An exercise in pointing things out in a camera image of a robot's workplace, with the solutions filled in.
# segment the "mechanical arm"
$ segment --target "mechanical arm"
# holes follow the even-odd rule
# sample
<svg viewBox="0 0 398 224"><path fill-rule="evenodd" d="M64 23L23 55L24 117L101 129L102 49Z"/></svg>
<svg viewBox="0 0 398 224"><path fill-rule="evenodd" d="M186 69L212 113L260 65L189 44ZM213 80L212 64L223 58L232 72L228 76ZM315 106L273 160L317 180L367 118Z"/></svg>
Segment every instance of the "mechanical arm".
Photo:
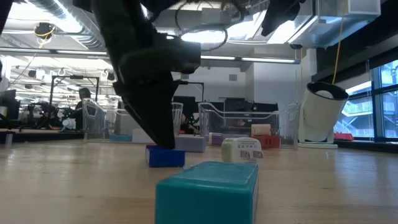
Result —
<svg viewBox="0 0 398 224"><path fill-rule="evenodd" d="M225 1L236 4L238 0ZM262 35L267 36L285 21L294 19L299 3L304 1L271 0ZM122 96L126 111L156 144L167 149L175 147L171 101L178 82L173 81L171 72L193 73L200 66L201 54L199 43L184 42L178 37L168 39L152 25L163 10L177 2L179 0L73 1L76 7L96 17L118 77L114 89ZM145 17L141 4L152 17Z"/></svg>

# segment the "window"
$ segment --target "window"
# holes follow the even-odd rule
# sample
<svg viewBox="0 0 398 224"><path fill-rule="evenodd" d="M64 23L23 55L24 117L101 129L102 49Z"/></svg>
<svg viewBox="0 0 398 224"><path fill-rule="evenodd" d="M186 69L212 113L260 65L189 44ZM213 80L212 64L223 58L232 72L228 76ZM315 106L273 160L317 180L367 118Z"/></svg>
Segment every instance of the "window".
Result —
<svg viewBox="0 0 398 224"><path fill-rule="evenodd" d="M335 132L351 133L355 140L398 143L398 60L371 73L372 82L346 90L349 100Z"/></svg>
<svg viewBox="0 0 398 224"><path fill-rule="evenodd" d="M381 85L387 87L398 84L398 60L380 67Z"/></svg>
<svg viewBox="0 0 398 224"><path fill-rule="evenodd" d="M372 98L369 96L347 101L335 125L335 132L373 138Z"/></svg>
<svg viewBox="0 0 398 224"><path fill-rule="evenodd" d="M398 91L382 95L383 128L386 138L398 138Z"/></svg>

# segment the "clear plastic bin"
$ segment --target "clear plastic bin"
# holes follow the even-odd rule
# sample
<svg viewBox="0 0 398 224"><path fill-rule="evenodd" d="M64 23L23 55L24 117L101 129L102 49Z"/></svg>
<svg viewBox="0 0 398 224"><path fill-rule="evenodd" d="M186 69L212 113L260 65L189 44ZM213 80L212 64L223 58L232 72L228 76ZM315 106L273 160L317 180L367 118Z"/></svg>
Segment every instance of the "clear plastic bin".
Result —
<svg viewBox="0 0 398 224"><path fill-rule="evenodd" d="M183 105L173 103L172 106L174 133L177 134ZM153 143L126 110L105 110L91 99L83 100L83 129L88 142Z"/></svg>
<svg viewBox="0 0 398 224"><path fill-rule="evenodd" d="M220 111L211 103L199 103L200 133L203 137L210 133L221 133L225 136L246 135L251 137L252 124L269 124L271 142L278 140L280 148L297 148L300 105L289 105L285 111L265 112L232 112Z"/></svg>

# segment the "table surface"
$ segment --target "table surface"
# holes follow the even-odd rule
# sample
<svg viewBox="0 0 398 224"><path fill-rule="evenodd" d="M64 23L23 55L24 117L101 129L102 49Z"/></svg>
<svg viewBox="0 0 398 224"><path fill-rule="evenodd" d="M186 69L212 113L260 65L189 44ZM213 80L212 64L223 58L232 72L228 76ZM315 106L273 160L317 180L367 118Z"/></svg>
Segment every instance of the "table surface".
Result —
<svg viewBox="0 0 398 224"><path fill-rule="evenodd" d="M19 132L19 129L14 128L12 130L6 128L0 128L0 132L5 131L14 131L16 134L32 134L32 133L59 133L61 130L47 130L47 129L23 129L22 132Z"/></svg>
<svg viewBox="0 0 398 224"><path fill-rule="evenodd" d="M0 223L154 223L156 183L181 169L147 167L144 146L57 141L0 148ZM256 223L398 223L398 156L264 151ZM187 166L220 149L187 154Z"/></svg>

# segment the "red box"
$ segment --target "red box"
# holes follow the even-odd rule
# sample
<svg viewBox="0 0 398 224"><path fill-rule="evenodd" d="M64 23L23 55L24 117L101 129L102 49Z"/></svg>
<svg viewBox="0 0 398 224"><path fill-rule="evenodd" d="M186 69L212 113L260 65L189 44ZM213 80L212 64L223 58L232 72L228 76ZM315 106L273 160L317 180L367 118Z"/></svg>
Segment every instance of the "red box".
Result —
<svg viewBox="0 0 398 224"><path fill-rule="evenodd" d="M336 140L345 140L345 141L354 141L354 136L350 133L348 133L348 134L335 133L335 139Z"/></svg>
<svg viewBox="0 0 398 224"><path fill-rule="evenodd" d="M260 136L251 136L251 137L260 141L262 149L278 149L278 148L280 148L279 136L260 135Z"/></svg>

